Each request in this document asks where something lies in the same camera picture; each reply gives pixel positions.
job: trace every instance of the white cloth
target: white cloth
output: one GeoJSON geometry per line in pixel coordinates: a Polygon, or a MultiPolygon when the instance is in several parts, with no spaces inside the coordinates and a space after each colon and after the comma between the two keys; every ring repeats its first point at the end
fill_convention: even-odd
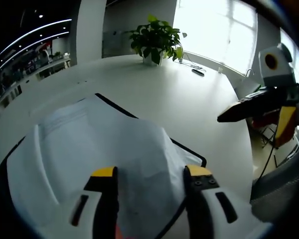
{"type": "Polygon", "coordinates": [[[118,226],[125,238],[152,239],[184,199],[186,164],[201,160],[174,145],[162,127],[93,96],[36,125],[8,158],[7,174],[14,206],[38,227],[51,221],[69,195],[82,191],[94,171],[117,166],[118,226]]]}

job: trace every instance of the window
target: window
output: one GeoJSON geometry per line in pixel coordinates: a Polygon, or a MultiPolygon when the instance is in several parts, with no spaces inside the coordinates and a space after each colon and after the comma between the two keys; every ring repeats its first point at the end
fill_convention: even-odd
{"type": "Polygon", "coordinates": [[[184,51],[241,74],[250,68],[256,42],[256,12],[239,0],[178,0],[173,27],[186,32],[184,51]]]}
{"type": "Polygon", "coordinates": [[[280,37],[281,42],[286,45],[293,58],[291,65],[294,68],[296,82],[299,83],[299,49],[294,41],[282,29],[280,29],[280,37]]]}

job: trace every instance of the led strip light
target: led strip light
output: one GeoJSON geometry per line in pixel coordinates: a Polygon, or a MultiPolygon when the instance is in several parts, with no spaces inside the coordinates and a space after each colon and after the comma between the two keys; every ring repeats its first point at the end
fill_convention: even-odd
{"type": "Polygon", "coordinates": [[[53,37],[56,37],[56,36],[60,36],[60,35],[64,35],[64,34],[67,34],[67,33],[69,33],[69,31],[67,31],[67,32],[63,32],[63,33],[59,33],[59,34],[56,34],[56,35],[53,35],[53,36],[46,37],[45,39],[41,39],[41,40],[36,41],[35,43],[31,44],[31,45],[28,45],[27,47],[23,48],[23,49],[22,49],[21,51],[19,51],[18,53],[16,53],[16,54],[14,54],[13,56],[11,56],[6,62],[4,62],[4,63],[0,66],[0,69],[1,69],[6,63],[8,63],[13,57],[15,57],[16,55],[18,55],[20,52],[22,52],[22,51],[28,49],[29,47],[32,47],[33,45],[38,44],[38,43],[40,43],[40,42],[42,42],[42,41],[45,41],[45,40],[47,40],[47,39],[50,39],[50,38],[53,38],[53,37]]]}
{"type": "Polygon", "coordinates": [[[62,21],[56,21],[56,22],[53,22],[53,23],[50,23],[50,24],[41,26],[41,27],[39,27],[39,28],[37,28],[37,29],[35,29],[35,30],[32,30],[32,31],[26,33],[25,35],[19,37],[17,40],[15,40],[13,43],[11,43],[9,46],[7,46],[2,52],[0,52],[0,55],[1,55],[5,50],[7,50],[9,47],[11,47],[13,44],[15,44],[16,42],[18,42],[18,41],[21,40],[22,38],[24,38],[24,37],[30,35],[31,33],[34,33],[35,31],[38,31],[38,30],[43,29],[43,28],[45,28],[45,27],[52,26],[52,25],[55,25],[55,24],[58,24],[58,23],[62,23],[62,22],[67,22],[67,21],[72,21],[72,19],[66,19],[66,20],[62,20],[62,21]]]}

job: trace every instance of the cable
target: cable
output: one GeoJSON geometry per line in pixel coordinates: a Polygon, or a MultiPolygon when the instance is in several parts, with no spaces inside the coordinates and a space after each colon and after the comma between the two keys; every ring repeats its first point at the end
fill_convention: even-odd
{"type": "Polygon", "coordinates": [[[274,147],[275,147],[275,137],[276,137],[276,133],[277,133],[277,129],[276,129],[276,131],[275,131],[275,133],[274,133],[273,147],[271,148],[271,151],[270,151],[269,157],[268,157],[268,159],[267,159],[267,162],[266,162],[266,164],[265,164],[265,167],[264,167],[263,171],[261,172],[259,178],[258,178],[257,181],[255,182],[254,186],[257,185],[257,183],[259,182],[259,180],[261,179],[261,177],[264,175],[264,172],[265,172],[265,170],[266,170],[266,168],[267,168],[267,165],[268,165],[268,163],[269,163],[269,160],[270,160],[270,158],[271,158],[271,155],[273,154],[274,147]]]}
{"type": "Polygon", "coordinates": [[[198,66],[196,63],[194,63],[194,62],[189,58],[189,55],[187,54],[187,52],[184,52],[184,55],[185,55],[185,54],[186,54],[188,60],[189,60],[192,64],[190,64],[190,63],[186,63],[186,62],[180,62],[180,64],[183,64],[183,65],[186,65],[186,66],[190,66],[190,67],[192,67],[192,68],[194,68],[194,69],[202,70],[202,71],[206,72],[206,70],[205,70],[204,68],[198,66]]]}
{"type": "Polygon", "coordinates": [[[197,69],[197,70],[202,70],[202,71],[205,71],[205,72],[206,72],[206,70],[203,69],[203,68],[200,67],[200,66],[194,66],[194,65],[192,65],[192,64],[190,64],[190,63],[186,63],[186,62],[180,62],[180,64],[185,65],[185,66],[189,66],[189,67],[191,67],[191,68],[194,68],[194,69],[197,69]]]}

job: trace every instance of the table surface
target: table surface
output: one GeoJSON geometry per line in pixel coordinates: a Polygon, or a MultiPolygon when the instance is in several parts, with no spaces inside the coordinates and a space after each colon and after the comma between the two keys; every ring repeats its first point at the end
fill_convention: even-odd
{"type": "Polygon", "coordinates": [[[164,60],[142,64],[136,55],[100,59],[51,75],[22,92],[0,117],[0,163],[40,119],[54,110],[100,93],[207,159],[218,183],[249,201],[253,180],[246,121],[218,123],[237,96],[227,77],[206,68],[205,77],[164,60]]]}

